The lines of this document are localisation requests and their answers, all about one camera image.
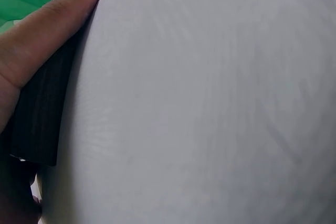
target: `dark handle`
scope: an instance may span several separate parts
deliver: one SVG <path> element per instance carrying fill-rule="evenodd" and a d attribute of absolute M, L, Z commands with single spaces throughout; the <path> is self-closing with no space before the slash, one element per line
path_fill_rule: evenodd
<path fill-rule="evenodd" d="M 22 88 L 13 117 L 11 155 L 56 165 L 64 98 L 82 30 L 64 43 Z"/>

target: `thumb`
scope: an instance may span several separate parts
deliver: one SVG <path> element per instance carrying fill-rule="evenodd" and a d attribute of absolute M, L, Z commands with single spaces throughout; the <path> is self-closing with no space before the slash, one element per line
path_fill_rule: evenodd
<path fill-rule="evenodd" d="M 0 35 L 0 76 L 17 88 L 83 24 L 97 0 L 53 0 Z"/>

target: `hand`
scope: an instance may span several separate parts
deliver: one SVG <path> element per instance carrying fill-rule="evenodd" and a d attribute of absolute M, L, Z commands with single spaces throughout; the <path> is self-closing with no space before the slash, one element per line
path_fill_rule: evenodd
<path fill-rule="evenodd" d="M 83 24 L 97 0 L 53 0 L 0 35 L 0 132 L 13 114 L 20 89 Z M 0 223 L 36 224 L 40 206 L 30 184 L 36 166 L 5 154 L 0 139 Z"/>

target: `white surface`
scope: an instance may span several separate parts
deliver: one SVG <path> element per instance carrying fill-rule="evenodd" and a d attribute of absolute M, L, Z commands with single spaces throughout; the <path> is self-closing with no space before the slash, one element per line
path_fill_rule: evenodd
<path fill-rule="evenodd" d="M 334 223 L 336 0 L 100 0 L 51 223 Z"/>

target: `black handle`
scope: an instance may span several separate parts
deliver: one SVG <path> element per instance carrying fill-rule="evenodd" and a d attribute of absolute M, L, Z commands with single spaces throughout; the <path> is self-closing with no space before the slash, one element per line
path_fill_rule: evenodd
<path fill-rule="evenodd" d="M 54 166 L 64 98 L 83 29 L 64 43 L 22 88 L 13 117 L 10 154 Z"/>

